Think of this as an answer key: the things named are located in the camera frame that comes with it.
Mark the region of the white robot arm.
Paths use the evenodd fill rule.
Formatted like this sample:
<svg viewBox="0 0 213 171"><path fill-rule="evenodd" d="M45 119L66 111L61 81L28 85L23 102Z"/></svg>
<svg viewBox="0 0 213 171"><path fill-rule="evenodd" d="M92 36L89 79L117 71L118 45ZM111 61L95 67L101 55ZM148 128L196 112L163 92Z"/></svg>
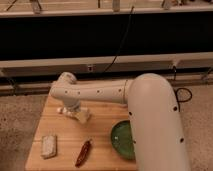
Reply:
<svg viewBox="0 0 213 171"><path fill-rule="evenodd" d="M50 89L69 112L82 100L123 103L128 108L138 171L191 171L179 106L164 77L146 73L134 79L79 84L64 72Z"/></svg>

